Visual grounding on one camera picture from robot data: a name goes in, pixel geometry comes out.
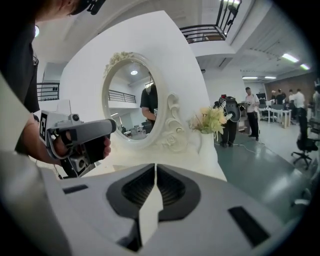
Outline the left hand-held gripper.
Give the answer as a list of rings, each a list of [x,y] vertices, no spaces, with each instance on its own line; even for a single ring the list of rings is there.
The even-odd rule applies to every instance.
[[[95,163],[103,160],[104,140],[117,129],[113,119],[83,122],[78,114],[63,114],[43,110],[40,115],[39,137],[48,154],[60,161],[68,178],[79,178],[95,168]],[[64,132],[70,133],[68,152],[59,156],[54,140]]]

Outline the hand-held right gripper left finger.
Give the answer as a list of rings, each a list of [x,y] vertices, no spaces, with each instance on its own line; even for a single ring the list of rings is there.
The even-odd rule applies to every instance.
[[[156,255],[156,166],[59,181],[73,256]]]

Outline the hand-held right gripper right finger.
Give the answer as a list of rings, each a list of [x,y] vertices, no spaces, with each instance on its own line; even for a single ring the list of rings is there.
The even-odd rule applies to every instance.
[[[218,178],[159,164],[157,187],[163,209],[144,256],[260,256],[260,245],[283,228],[263,204]]]

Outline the person's left hand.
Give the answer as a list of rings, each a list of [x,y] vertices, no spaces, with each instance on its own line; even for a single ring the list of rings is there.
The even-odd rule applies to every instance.
[[[54,142],[55,152],[60,156],[65,156],[68,152],[66,145],[63,143],[61,136],[58,136]],[[104,150],[103,150],[103,159],[105,159],[111,152],[111,141],[109,138],[105,138],[104,140]]]

